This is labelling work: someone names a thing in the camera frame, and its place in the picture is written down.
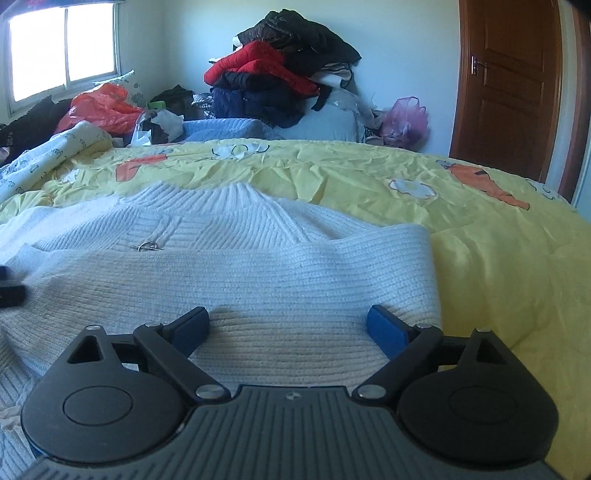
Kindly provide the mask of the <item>white knitted sweater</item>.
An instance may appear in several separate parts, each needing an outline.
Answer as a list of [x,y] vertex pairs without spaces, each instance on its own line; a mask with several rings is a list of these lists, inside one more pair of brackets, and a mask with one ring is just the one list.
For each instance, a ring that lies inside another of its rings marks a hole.
[[193,359],[239,384],[338,385],[377,371],[375,305],[439,325],[428,231],[378,227],[246,184],[34,207],[1,226],[1,262],[27,288],[1,314],[1,475],[33,462],[19,414],[39,378],[86,326],[128,334],[196,307],[211,318]]

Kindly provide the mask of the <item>black clothes by window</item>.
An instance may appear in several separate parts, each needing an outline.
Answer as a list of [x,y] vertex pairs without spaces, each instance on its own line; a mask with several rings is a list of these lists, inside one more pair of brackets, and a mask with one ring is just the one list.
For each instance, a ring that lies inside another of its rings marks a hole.
[[71,99],[57,102],[47,96],[36,103],[25,115],[8,125],[1,125],[1,148],[8,155],[1,165],[9,164],[26,150],[31,150],[53,136],[60,120],[70,109]]

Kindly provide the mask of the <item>white printed rolled duvet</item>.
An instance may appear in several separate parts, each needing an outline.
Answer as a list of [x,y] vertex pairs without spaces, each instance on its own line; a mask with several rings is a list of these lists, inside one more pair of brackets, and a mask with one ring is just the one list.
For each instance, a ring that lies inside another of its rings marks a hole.
[[21,154],[1,168],[1,202],[30,190],[66,160],[97,144],[110,149],[112,138],[99,127],[82,121]]

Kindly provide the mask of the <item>yellow cartoon bed sheet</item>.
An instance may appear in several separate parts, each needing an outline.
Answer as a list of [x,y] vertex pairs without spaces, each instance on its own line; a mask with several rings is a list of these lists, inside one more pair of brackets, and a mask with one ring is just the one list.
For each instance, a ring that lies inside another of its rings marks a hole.
[[590,475],[590,225],[519,176],[457,160],[345,142],[226,140],[89,147],[1,207],[1,226],[34,207],[64,208],[156,185],[263,195],[329,208],[430,237],[451,335],[493,330],[559,411],[548,463]]

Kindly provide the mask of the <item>red plastic bag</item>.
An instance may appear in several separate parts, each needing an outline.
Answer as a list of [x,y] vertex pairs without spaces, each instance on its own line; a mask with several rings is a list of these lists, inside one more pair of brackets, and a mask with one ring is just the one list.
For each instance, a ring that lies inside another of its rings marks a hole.
[[143,110],[128,103],[127,96],[123,87],[112,83],[83,92],[71,100],[70,109],[59,121],[55,132],[64,132],[87,121],[111,136],[130,134]]

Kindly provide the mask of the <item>bright window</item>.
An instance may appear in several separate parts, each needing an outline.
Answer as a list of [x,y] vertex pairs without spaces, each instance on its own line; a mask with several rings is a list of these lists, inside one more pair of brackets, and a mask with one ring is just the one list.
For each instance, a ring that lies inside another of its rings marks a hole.
[[17,1],[2,14],[7,109],[63,96],[120,70],[117,1]]

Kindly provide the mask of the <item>light blue knitted blanket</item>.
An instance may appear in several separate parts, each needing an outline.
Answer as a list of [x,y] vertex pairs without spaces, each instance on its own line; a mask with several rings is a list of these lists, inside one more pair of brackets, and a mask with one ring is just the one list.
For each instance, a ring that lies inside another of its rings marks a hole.
[[262,121],[246,118],[204,119],[183,122],[177,142],[205,142],[224,139],[283,140]]

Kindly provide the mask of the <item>pink mesh bag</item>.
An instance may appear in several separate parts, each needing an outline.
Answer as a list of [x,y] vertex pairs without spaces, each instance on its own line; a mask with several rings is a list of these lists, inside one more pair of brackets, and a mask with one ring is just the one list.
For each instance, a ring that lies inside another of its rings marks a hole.
[[428,135],[427,109],[416,96],[399,98],[380,127],[380,137],[389,147],[412,150]]

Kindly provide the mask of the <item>dark navy jacket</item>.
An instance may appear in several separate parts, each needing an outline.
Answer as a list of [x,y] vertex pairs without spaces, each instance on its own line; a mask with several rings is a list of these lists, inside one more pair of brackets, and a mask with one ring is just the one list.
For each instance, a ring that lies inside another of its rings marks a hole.
[[216,118],[249,118],[290,128],[304,117],[308,98],[311,110],[320,111],[331,93],[331,86],[320,85],[317,93],[304,95],[280,77],[226,71],[211,87],[212,112]]

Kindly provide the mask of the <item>brown wooden door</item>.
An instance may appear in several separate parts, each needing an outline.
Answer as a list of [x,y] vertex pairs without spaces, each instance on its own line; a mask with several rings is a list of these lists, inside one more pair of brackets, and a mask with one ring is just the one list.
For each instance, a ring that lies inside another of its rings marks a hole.
[[[460,75],[450,155],[546,178],[556,138],[562,36],[555,1],[462,1]],[[473,76],[471,56],[487,68]]]

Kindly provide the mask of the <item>red puffer jacket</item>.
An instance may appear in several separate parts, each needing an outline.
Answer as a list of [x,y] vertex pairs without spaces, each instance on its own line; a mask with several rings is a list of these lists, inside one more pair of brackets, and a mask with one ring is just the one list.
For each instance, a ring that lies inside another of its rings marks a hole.
[[204,73],[204,83],[212,86],[225,72],[270,75],[286,81],[301,96],[318,96],[318,85],[284,67],[285,60],[283,53],[269,43],[253,41],[212,64]]

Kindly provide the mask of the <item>black jacket on pile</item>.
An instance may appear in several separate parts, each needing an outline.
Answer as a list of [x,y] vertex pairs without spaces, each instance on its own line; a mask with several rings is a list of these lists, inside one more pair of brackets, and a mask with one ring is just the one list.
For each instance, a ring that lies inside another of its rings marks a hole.
[[294,10],[270,11],[256,25],[238,33],[242,46],[263,41],[283,53],[284,66],[310,77],[329,64],[356,65],[361,54],[351,44],[320,23]]

